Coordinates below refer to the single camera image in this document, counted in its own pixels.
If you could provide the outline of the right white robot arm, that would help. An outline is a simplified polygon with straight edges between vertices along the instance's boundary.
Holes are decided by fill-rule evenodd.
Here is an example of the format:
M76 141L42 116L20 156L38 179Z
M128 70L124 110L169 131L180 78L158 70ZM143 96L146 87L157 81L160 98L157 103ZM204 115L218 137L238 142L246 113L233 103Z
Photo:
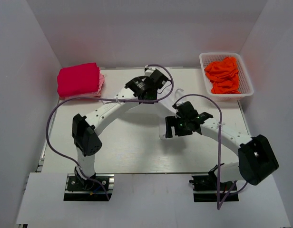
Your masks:
M198 133L209 137L235 153L238 161L213 167L209 175L210 186L221 189L229 181L246 181L258 185L279 168L268 139L238 132L220 124L207 112L198 113L190 102L176 105L176 114L165 118L166 138Z

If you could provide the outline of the white t shirt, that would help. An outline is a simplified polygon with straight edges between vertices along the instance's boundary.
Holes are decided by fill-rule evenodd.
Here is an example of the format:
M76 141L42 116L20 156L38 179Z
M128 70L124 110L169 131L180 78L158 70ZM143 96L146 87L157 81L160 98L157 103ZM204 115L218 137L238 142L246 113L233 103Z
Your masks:
M97 135L100 135L107 126L121 117L125 112L140 105L137 92L138 91L135 92L130 88L122 88L113 99L107 100L100 108L97 109L97 113L95 114L97 121L94 123ZM176 114L175 110L172 108L172 105L176 100L176 96L181 95L182 92L182 89L177 89L175 91L169 91L167 88L161 89L157 93L157 103L143 104L146 108L154 107L156 109L156 114L160 119L159 137L161 139L165 138L163 133L164 119L167 116Z

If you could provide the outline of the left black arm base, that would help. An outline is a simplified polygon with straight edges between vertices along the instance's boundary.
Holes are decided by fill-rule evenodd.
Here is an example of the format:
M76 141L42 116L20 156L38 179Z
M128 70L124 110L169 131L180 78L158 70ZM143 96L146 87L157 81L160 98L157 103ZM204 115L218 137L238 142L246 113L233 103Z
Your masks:
M93 181L87 180L87 185L84 187L75 174L68 174L64 201L85 201L85 202L104 202L109 201L114 188L114 174L99 174L96 179L101 182L107 191L107 196L102 187Z

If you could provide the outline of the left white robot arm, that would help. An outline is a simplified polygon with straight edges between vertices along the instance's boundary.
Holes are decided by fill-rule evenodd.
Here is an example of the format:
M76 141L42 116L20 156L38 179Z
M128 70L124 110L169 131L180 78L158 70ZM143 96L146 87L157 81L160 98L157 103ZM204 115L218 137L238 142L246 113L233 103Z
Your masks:
M78 163L75 175L83 189L91 189L95 184L95 154L101 149L99 135L114 120L126 111L138 106L142 101L157 99L157 91L168 78L157 69L147 70L144 76L131 79L115 96L112 103L105 103L97 110L73 117L72 137L77 148Z

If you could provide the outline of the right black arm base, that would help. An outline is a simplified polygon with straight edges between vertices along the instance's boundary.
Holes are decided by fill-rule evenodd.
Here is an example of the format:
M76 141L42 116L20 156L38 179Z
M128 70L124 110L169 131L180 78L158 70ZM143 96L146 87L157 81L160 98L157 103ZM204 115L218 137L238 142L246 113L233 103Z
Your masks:
M217 177L215 171L217 165L212 168L207 175L193 175L189 180L189 184L193 187L194 202L216 202L217 201ZM233 182L228 181L220 183L220 200L231 189ZM238 194L236 194L237 187L233 187L225 202L239 201Z

